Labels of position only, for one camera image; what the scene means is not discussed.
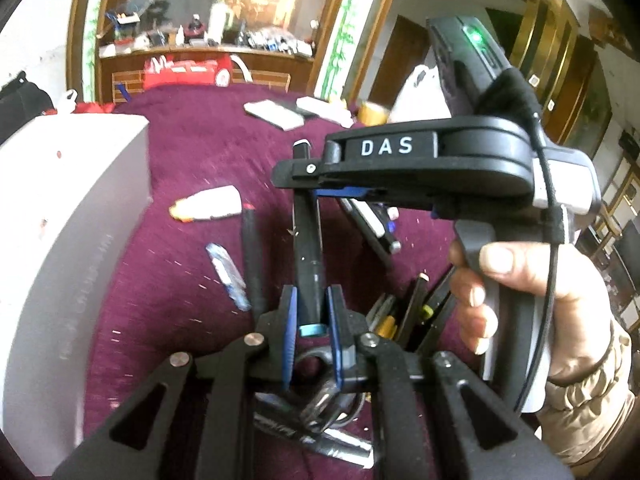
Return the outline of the person right hand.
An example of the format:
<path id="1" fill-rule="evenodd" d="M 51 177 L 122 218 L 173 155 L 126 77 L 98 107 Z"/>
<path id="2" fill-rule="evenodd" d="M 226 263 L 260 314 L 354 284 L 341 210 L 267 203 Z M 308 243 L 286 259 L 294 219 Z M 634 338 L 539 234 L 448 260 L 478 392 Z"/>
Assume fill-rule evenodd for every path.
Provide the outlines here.
<path id="1" fill-rule="evenodd" d="M 486 304 L 484 278 L 519 292 L 544 296 L 550 246 L 544 243 L 491 243 L 480 250 L 480 273 L 465 261 L 454 240 L 449 260 L 456 270 L 450 289 L 457 299 L 460 338 L 480 356 L 497 333 L 497 315 Z M 549 379 L 559 386 L 580 382 L 600 364 L 611 342 L 608 292 L 593 263 L 571 244 L 559 247 L 554 289 L 554 341 Z"/>

